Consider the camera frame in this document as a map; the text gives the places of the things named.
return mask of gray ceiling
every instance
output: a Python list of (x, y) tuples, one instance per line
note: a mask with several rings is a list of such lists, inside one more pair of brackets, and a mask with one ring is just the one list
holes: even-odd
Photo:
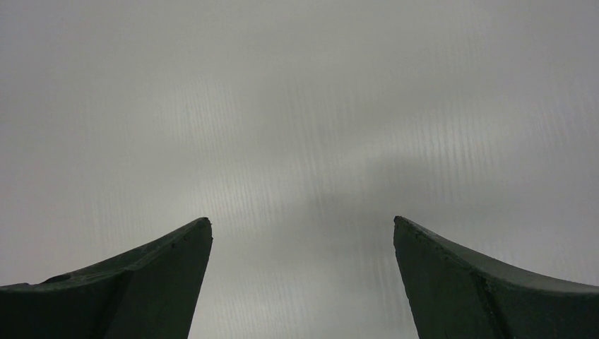
[(416, 338), (393, 217), (599, 285), (596, 0), (3, 0), (0, 285), (200, 216), (190, 338)]

